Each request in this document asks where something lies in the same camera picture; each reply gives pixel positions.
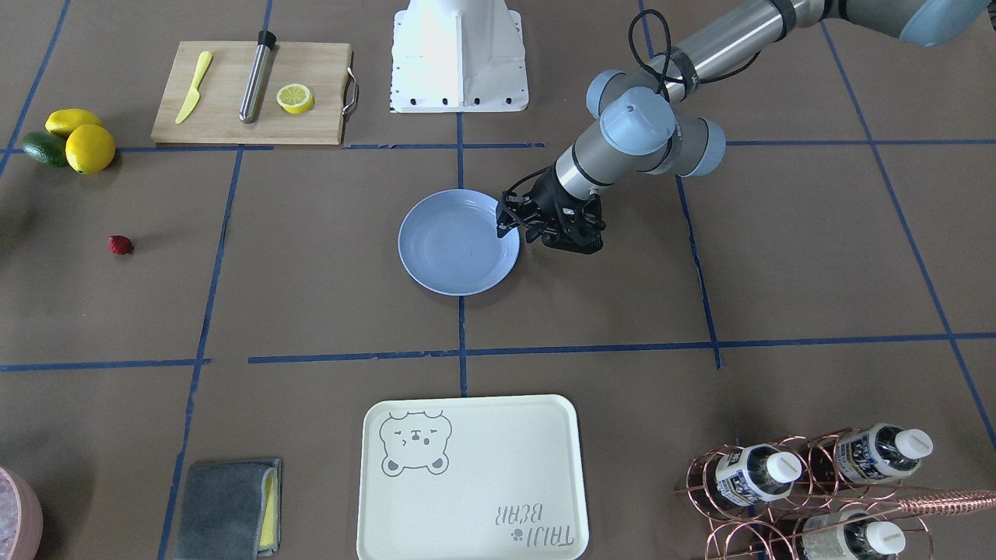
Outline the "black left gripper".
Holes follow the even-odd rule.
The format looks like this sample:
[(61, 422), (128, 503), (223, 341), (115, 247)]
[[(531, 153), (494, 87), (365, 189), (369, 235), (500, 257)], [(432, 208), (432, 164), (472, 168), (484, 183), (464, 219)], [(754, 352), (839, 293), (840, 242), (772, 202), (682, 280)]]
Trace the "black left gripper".
[(604, 248), (601, 195), (577, 199), (562, 187), (548, 166), (521, 178), (501, 194), (496, 208), (496, 235), (522, 234), (526, 244), (590, 255)]

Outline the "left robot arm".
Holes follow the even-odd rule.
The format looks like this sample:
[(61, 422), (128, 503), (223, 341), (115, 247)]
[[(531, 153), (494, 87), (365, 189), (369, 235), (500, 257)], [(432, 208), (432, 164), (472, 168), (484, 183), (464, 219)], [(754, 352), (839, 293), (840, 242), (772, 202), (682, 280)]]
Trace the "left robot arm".
[(700, 177), (725, 155), (720, 125), (690, 117), (677, 103), (701, 86), (732, 78), (765, 49), (797, 28), (837, 19), (896, 38), (935, 47), (967, 30), (986, 1), (742, 1), (732, 10), (650, 59), (634, 57), (636, 70), (608, 70), (588, 85), (593, 124), (551, 166), (530, 175), (530, 191), (502, 192), (495, 233), (523, 233), (527, 243), (591, 254), (602, 248), (601, 196), (629, 173)]

